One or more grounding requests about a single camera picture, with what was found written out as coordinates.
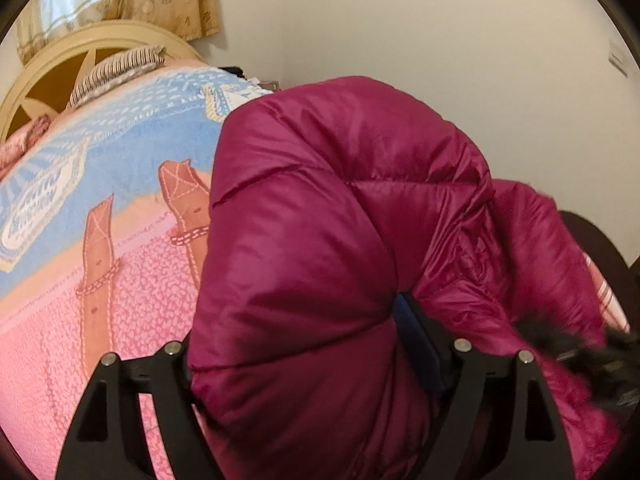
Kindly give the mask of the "dark wooden footboard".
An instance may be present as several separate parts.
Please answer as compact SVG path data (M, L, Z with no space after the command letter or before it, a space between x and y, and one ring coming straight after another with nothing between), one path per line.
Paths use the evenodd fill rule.
M626 260L592 222L574 212L562 211L561 218L582 248L597 265L622 306L630 331L639 330L639 259L628 266Z

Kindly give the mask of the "cream wooden headboard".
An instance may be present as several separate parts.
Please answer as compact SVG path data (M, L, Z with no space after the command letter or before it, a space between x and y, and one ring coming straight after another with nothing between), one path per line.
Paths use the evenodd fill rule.
M6 139L43 114L55 118L96 63L111 54L143 46L163 46L169 61L204 58L168 30L137 21L91 24L55 40L23 67L1 102L1 137Z

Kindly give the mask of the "folded pink floral quilt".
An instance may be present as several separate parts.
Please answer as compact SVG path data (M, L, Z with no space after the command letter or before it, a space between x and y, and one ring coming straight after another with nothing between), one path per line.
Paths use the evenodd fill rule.
M46 135L51 122L48 114L40 115L16 130L1 144L0 180Z

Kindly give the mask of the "magenta puffer down jacket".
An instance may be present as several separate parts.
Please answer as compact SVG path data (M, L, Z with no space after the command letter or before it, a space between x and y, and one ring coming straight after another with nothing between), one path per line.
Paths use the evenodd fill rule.
M224 121L188 363L229 479L403 479L436 403L392 304L510 356L536 318L604 343L554 201L491 177L419 100L364 77L263 96Z

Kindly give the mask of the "striped pillow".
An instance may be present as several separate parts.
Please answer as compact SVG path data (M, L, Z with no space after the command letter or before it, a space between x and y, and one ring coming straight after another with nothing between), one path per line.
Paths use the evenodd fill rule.
M126 82L157 70L164 65L165 54L163 46L144 46L113 54L79 79L66 108L76 110Z

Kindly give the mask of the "dark items beside bed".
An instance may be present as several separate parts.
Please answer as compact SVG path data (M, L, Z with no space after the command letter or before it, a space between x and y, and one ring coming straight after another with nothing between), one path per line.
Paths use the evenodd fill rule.
M256 77L247 77L244 70L239 66L220 66L220 69L241 79L251 81L253 84L257 84L258 87L271 92L277 92L281 89L280 84L276 80L261 80Z

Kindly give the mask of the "white wall socket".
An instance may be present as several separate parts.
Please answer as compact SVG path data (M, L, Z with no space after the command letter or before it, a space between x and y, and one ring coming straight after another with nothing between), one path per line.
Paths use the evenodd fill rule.
M608 47L608 62L610 62L610 64L614 66L624 77L628 76L629 72L626 51L614 41L611 41L610 46Z

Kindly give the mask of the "red white plaid sheet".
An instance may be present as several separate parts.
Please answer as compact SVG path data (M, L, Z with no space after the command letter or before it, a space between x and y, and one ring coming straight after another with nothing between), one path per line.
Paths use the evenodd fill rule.
M586 265L597 293L603 322L613 330L629 334L630 324L620 302L615 296L615 292L613 292L612 287L608 284L596 263L585 252L582 255L586 260Z

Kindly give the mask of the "blue pink printed bed blanket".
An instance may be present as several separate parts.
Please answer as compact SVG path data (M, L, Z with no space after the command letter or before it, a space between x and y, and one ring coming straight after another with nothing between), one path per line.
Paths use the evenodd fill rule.
M186 336L222 123L262 88L175 64L57 120L1 183L1 427L39 479L108 352Z

